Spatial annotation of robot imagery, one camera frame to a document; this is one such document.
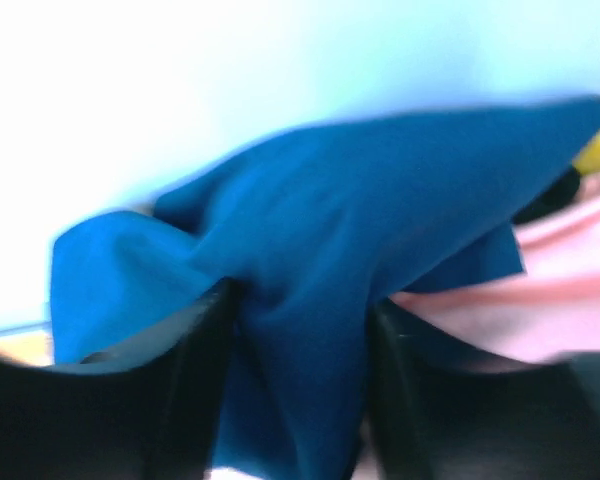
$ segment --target pink cloth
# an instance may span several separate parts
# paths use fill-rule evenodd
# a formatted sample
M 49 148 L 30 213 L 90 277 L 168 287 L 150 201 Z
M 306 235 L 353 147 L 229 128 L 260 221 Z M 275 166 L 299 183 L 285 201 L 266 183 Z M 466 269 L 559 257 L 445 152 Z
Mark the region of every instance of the pink cloth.
M 516 229 L 526 273 L 392 300 L 483 350 L 529 363 L 600 351 L 600 174 L 579 203 Z

